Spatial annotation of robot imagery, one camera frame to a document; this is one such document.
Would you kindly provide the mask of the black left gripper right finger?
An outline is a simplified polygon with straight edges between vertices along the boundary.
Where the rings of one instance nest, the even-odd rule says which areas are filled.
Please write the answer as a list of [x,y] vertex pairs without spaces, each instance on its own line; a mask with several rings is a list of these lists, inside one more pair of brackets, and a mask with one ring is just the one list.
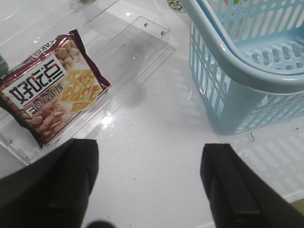
[[230,144],[204,145],[200,176],[217,228],[304,226],[304,216],[256,175]]

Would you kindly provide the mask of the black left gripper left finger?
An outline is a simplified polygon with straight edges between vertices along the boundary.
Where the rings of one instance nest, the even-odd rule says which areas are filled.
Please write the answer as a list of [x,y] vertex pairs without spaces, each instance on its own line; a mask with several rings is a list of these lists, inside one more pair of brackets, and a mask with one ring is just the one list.
[[71,139],[0,180],[2,228],[79,228],[98,174],[95,140]]

